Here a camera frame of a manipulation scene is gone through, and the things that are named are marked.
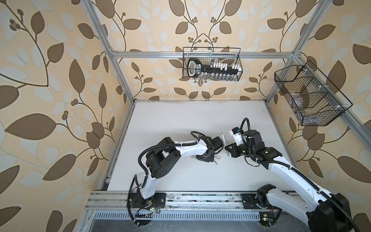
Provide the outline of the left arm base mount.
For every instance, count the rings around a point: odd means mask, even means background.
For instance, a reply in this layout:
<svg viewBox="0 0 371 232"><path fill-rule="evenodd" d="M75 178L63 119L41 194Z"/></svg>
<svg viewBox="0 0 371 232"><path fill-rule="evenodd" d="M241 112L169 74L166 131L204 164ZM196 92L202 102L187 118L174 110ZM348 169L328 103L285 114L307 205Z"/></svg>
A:
<svg viewBox="0 0 371 232"><path fill-rule="evenodd" d="M154 196L144 199L139 192L132 192L128 196L130 208L164 208L166 204L166 193L155 193Z"/></svg>

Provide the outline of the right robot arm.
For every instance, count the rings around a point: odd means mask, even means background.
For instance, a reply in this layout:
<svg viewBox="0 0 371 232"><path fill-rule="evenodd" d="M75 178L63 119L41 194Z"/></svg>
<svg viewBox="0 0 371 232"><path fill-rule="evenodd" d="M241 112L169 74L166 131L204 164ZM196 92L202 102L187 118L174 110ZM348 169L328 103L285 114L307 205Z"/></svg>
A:
<svg viewBox="0 0 371 232"><path fill-rule="evenodd" d="M340 193L333 194L320 187L295 168L273 147L266 147L260 133L252 130L248 118L230 130L234 143L225 147L233 158L250 158L256 167L264 167L279 176L301 197L297 199L272 184L260 187L256 206L261 209L277 207L305 223L312 232L358 232L349 201Z"/></svg>

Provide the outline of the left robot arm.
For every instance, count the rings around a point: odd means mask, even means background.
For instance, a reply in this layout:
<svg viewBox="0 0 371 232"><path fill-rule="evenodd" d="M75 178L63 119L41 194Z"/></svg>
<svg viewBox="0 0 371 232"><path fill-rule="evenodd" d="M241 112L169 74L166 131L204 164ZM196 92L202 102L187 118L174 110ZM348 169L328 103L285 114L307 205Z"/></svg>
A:
<svg viewBox="0 0 371 232"><path fill-rule="evenodd" d="M127 211L132 222L140 227L146 225L145 218L151 218L166 204L166 194L157 193L159 180L174 168L181 158L196 158L203 162L214 162L224 144L220 137L211 138L198 131L191 131L194 141L175 142L165 137L157 145L145 149L138 157L138 164L144 170L143 183L134 175L127 195Z"/></svg>

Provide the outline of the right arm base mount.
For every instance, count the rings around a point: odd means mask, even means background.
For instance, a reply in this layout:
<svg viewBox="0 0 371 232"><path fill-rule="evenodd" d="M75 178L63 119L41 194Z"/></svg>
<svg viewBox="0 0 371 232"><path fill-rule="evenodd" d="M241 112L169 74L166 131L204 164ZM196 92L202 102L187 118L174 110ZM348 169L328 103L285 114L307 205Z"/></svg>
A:
<svg viewBox="0 0 371 232"><path fill-rule="evenodd" d="M268 200L257 193L244 193L241 195L244 209L278 210L278 207L272 206Z"/></svg>

